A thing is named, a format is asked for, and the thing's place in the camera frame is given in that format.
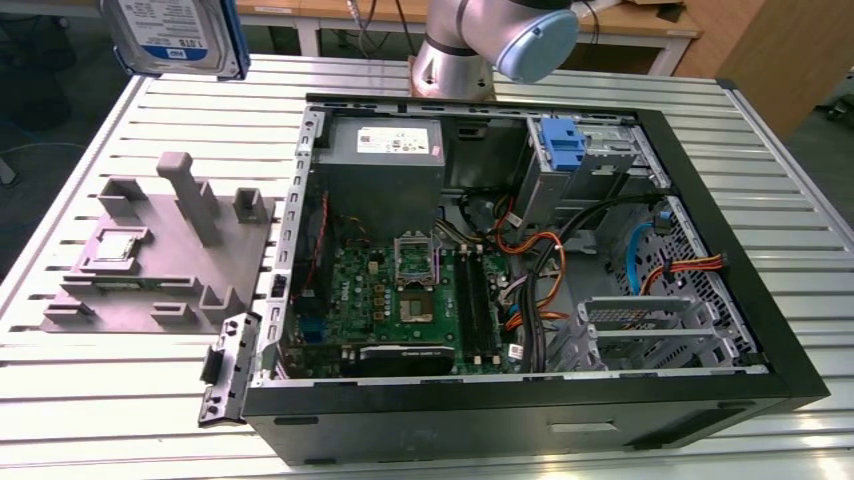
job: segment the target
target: motherboard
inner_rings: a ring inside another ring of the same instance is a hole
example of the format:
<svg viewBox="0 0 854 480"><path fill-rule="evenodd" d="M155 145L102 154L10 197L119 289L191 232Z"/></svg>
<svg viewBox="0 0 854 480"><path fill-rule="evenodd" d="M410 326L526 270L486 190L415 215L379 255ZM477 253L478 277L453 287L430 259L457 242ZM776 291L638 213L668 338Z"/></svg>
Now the motherboard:
<svg viewBox="0 0 854 480"><path fill-rule="evenodd" d="M505 257L443 248L434 244L438 238L423 238L430 243L402 237L394 245L335 252L329 313L299 317L291 372L305 378L362 376L347 365L365 365L366 352L398 364L393 368L406 368L399 362L407 356L437 357L434 367L415 362L427 368L425 374L439 374L431 368L442 374L513 368L502 353L499 309L489 301L507 281ZM382 367L375 374L383 376Z"/></svg>

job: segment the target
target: aluminum work surface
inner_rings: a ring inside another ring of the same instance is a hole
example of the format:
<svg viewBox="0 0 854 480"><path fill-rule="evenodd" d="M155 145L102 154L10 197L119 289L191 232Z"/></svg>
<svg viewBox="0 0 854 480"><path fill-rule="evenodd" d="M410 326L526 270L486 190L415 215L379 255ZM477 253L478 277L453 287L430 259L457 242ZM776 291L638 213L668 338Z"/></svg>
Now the aluminum work surface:
<svg viewBox="0 0 854 480"><path fill-rule="evenodd" d="M0 286L4 479L850 478L850 231L713 81L562 72L534 86L497 79L497 89L499 100L665 112L832 391L796 414L754 419L680 450L291 469L249 427L197 428L199 370L214 336L38 331L46 297L59 289L103 213L94 197L108 175L139 176L147 192L167 192L158 157L165 150L187 151L194 175L211 181L217 194L257 187L279 197L281 218L306 93L409 94L403 62L254 60L241 83L186 76L131 81ZM258 292L269 290L269 281L262 273Z"/></svg>

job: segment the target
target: green circuit board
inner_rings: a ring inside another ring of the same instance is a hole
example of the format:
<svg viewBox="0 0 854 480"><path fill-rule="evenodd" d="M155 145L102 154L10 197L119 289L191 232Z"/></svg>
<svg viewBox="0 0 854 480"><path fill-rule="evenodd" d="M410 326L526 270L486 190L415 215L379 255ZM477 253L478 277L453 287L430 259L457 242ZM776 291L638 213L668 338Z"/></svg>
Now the green circuit board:
<svg viewBox="0 0 854 480"><path fill-rule="evenodd" d="M337 376L337 358L323 345L430 344L453 347L458 374L502 373L501 359L475 364L462 355L461 325L454 275L454 250L438 250L438 284L429 288L398 288L393 246L354 246L338 251L333 267L331 308L326 318L303 319L310 344L305 363L314 378ZM430 262L423 255L403 252L401 271L425 272ZM491 279L506 274L506 260L485 255L485 274ZM501 345L495 311L495 342Z"/></svg>

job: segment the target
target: white label sticker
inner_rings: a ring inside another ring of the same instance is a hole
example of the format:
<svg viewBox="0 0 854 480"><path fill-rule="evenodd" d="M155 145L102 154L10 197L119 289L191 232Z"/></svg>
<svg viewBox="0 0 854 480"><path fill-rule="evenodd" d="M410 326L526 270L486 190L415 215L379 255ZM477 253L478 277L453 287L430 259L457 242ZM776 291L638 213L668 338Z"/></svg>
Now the white label sticker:
<svg viewBox="0 0 854 480"><path fill-rule="evenodd" d="M507 356L515 360L522 360L522 358L525 358L525 348L522 345L511 343L507 349Z"/></svg>
<svg viewBox="0 0 854 480"><path fill-rule="evenodd" d="M293 13L294 12L290 8L282 8L282 7L255 7L255 11L262 13Z"/></svg>
<svg viewBox="0 0 854 480"><path fill-rule="evenodd" d="M430 154L426 128L366 127L357 140L359 153Z"/></svg>
<svg viewBox="0 0 854 480"><path fill-rule="evenodd" d="M513 213L513 212L510 212L510 213L507 214L507 221L509 221L509 222L510 222L510 224L511 224L514 227L517 227L517 228L519 228L519 225L522 225L522 219L521 219L521 218L519 218L519 216L518 216L515 213Z"/></svg>
<svg viewBox="0 0 854 480"><path fill-rule="evenodd" d="M187 58L173 48L207 48L193 0L119 0L124 16L143 47L162 47L170 58Z"/></svg>

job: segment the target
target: connector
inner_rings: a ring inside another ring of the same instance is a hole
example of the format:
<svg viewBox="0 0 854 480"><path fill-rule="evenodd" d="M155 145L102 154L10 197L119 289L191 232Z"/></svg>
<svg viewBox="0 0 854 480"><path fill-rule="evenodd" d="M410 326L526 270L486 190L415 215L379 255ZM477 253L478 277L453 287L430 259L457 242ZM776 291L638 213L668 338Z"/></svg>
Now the connector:
<svg viewBox="0 0 854 480"><path fill-rule="evenodd" d="M577 170L588 149L585 135L578 131L575 122L569 118L543 118L541 127L551 168L563 172Z"/></svg>
<svg viewBox="0 0 854 480"><path fill-rule="evenodd" d="M676 224L677 222L673 212L662 211L653 217L653 231L657 235L670 235Z"/></svg>

